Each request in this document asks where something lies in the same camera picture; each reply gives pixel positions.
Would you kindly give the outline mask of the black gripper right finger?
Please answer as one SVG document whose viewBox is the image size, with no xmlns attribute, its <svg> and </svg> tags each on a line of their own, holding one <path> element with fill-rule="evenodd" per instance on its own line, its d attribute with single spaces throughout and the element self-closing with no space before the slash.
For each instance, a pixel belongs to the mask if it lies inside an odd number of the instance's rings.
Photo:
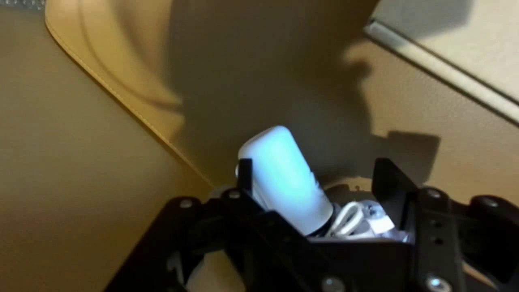
<svg viewBox="0 0 519 292">
<path fill-rule="evenodd" d="M 388 157 L 375 160 L 372 192 L 400 231 L 414 233 L 413 199 L 418 184 Z"/>
</svg>

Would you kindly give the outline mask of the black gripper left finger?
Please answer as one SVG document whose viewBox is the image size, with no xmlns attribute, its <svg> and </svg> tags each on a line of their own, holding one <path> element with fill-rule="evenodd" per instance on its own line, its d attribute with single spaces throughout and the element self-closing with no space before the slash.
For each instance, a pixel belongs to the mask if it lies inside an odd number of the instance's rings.
<svg viewBox="0 0 519 292">
<path fill-rule="evenodd" d="M 252 197 L 254 195 L 254 160 L 241 158 L 238 163 L 238 189 Z"/>
</svg>

